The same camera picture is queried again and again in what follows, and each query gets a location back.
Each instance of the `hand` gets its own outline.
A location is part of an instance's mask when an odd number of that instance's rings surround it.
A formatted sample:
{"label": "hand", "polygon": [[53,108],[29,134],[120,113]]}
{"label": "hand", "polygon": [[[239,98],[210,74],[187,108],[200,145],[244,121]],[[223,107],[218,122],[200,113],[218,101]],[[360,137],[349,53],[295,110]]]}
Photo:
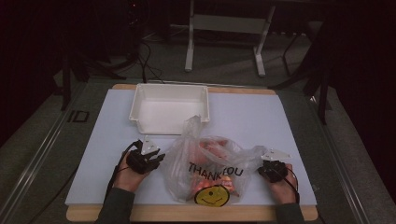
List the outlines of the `hand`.
{"label": "hand", "polygon": [[121,162],[113,188],[125,189],[127,191],[135,192],[140,183],[146,176],[149,175],[149,173],[141,175],[129,168],[128,164],[126,163],[126,158],[128,157],[129,153],[130,152],[126,153]]}
{"label": "hand", "polygon": [[[286,164],[286,167],[292,170],[291,164]],[[286,176],[286,179],[289,180],[294,188],[296,188],[297,180],[290,170],[288,170],[288,175]],[[295,191],[288,183],[286,183],[286,181],[281,180],[275,183],[268,182],[268,184],[278,203],[296,203]]]}

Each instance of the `gray carpet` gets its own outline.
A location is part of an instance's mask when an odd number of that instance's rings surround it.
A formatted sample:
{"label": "gray carpet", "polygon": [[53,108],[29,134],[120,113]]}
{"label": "gray carpet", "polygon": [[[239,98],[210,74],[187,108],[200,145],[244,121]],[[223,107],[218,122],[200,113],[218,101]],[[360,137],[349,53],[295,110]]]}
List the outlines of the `gray carpet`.
{"label": "gray carpet", "polygon": [[[255,43],[255,36],[242,36],[243,39],[238,36],[237,41],[229,36],[221,36],[223,38],[219,40],[216,36],[214,41],[209,38],[213,34],[198,35],[200,37],[195,43],[194,64],[190,73],[184,72],[187,50],[185,33],[174,35],[168,43],[157,41],[159,37],[155,35],[148,37],[147,43],[151,50],[148,65],[153,73],[147,67],[146,74],[150,80],[160,76],[165,83],[177,81],[263,88],[288,78],[280,56],[290,41],[289,37],[270,35],[267,38],[262,54],[267,76],[262,78],[257,76],[253,62],[251,47]],[[297,40],[288,53],[291,70],[298,66],[308,47],[309,41],[303,36]],[[141,54],[146,58],[149,49],[142,46]],[[122,82],[137,82],[141,80],[142,68],[135,64],[128,70],[119,71],[119,74],[128,77]],[[74,91],[76,101],[72,102],[68,110],[61,112],[62,98],[51,96],[1,148],[0,204],[4,204],[25,165],[47,140],[52,125],[59,122],[60,118],[68,118],[72,110],[90,112],[86,123],[67,120],[58,123],[61,129],[56,133],[56,141],[51,143],[47,158],[8,223],[28,223],[73,173],[89,141],[106,90],[119,82],[100,74],[92,74],[87,84],[74,82],[74,90],[82,87],[84,90],[81,94]],[[304,81],[301,81],[277,93],[284,104],[317,196],[318,210],[324,220],[340,224],[395,223],[395,204],[388,196],[336,91],[330,89],[328,105],[331,110],[326,112],[328,125],[323,126],[315,117],[316,104],[303,97],[303,85]],[[36,223],[70,223],[65,218],[67,207],[64,205],[70,184]],[[347,195],[351,192],[350,188],[355,195]],[[354,202],[359,204],[352,204],[351,198],[357,199]],[[357,213],[354,207],[361,207],[362,211]],[[322,222],[318,219],[312,223]]]}

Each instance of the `forearm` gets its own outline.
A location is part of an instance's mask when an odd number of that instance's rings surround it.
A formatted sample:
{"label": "forearm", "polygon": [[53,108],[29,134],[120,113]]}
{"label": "forearm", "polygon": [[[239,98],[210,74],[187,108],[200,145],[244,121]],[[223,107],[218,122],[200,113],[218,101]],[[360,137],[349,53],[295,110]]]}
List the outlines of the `forearm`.
{"label": "forearm", "polygon": [[109,192],[95,224],[130,224],[134,193],[113,188]]}
{"label": "forearm", "polygon": [[297,203],[284,203],[276,207],[278,224],[301,224],[304,222],[303,213]]}

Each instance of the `person's left hand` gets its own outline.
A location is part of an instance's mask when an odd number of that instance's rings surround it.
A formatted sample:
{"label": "person's left hand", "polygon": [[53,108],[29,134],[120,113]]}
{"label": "person's left hand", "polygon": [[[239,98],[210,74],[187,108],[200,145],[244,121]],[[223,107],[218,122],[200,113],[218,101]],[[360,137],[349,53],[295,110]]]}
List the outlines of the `person's left hand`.
{"label": "person's left hand", "polygon": [[128,157],[129,153],[130,152],[126,153],[121,162],[120,169],[114,181],[113,188],[125,189],[130,192],[135,192],[139,187],[140,183],[146,176],[149,175],[149,173],[141,175],[129,168],[128,164],[126,163],[126,158]]}

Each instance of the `dark background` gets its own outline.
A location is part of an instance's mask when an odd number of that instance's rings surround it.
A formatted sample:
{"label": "dark background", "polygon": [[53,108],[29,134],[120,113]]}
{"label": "dark background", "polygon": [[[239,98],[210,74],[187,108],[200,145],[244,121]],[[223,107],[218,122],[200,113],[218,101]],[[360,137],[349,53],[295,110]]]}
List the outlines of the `dark background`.
{"label": "dark background", "polygon": [[[208,2],[199,3],[197,10],[206,10]],[[351,3],[353,7],[333,15],[333,24],[322,37],[323,51],[333,55],[329,59],[331,85],[395,201],[396,3]],[[95,60],[106,61],[109,54],[125,55],[134,50],[138,36],[128,37],[125,4],[109,0],[0,1],[0,146],[58,90],[52,77],[62,68],[62,36]],[[145,25],[165,38],[167,24],[188,24],[189,1],[152,0],[150,5],[151,17]],[[331,11],[283,6],[276,10],[271,29],[300,32],[302,22],[323,19]],[[261,15],[256,7],[249,12]],[[238,5],[225,7],[222,13],[246,16]]]}

